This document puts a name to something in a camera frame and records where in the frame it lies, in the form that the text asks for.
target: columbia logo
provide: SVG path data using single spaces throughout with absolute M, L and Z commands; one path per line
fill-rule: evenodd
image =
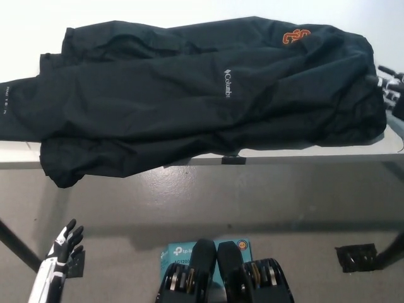
M 232 94 L 232 89 L 231 89 L 231 79 L 232 79 L 232 74 L 230 74 L 232 71 L 229 69 L 225 70 L 225 94 L 226 98 L 230 98 L 230 95 Z

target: concrete floor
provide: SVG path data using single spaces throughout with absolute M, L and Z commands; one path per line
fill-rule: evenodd
M 403 167 L 171 167 L 67 190 L 40 170 L 4 170 L 0 216 L 41 256 L 71 218 L 85 226 L 85 276 L 66 282 L 64 303 L 152 303 L 167 243 L 238 236 L 255 259 L 280 262 L 296 302 L 403 302 L 403 262 L 348 275 L 334 249 L 381 251 L 404 229 Z M 0 260 L 1 302 L 27 302 L 34 273 L 3 245 Z

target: black jacket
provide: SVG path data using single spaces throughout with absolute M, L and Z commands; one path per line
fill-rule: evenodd
M 60 187 L 202 153 L 364 143 L 386 127 L 367 40 L 261 18 L 69 28 L 40 75 L 0 85 L 0 140 L 41 141 Z

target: black table leg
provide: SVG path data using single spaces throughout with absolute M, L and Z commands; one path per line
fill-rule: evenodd
M 36 273 L 38 272 L 42 261 L 1 220 L 0 220 L 0 241 L 3 242 L 34 272 Z

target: white robotic hand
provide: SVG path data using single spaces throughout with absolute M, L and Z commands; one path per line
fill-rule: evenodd
M 48 255 L 42 262 L 38 275 L 33 284 L 28 303 L 59 303 L 62 297 L 63 285 L 68 272 L 68 261 L 83 250 L 76 247 L 83 240 L 83 226 L 74 232 L 76 220 L 65 226 L 57 236 Z

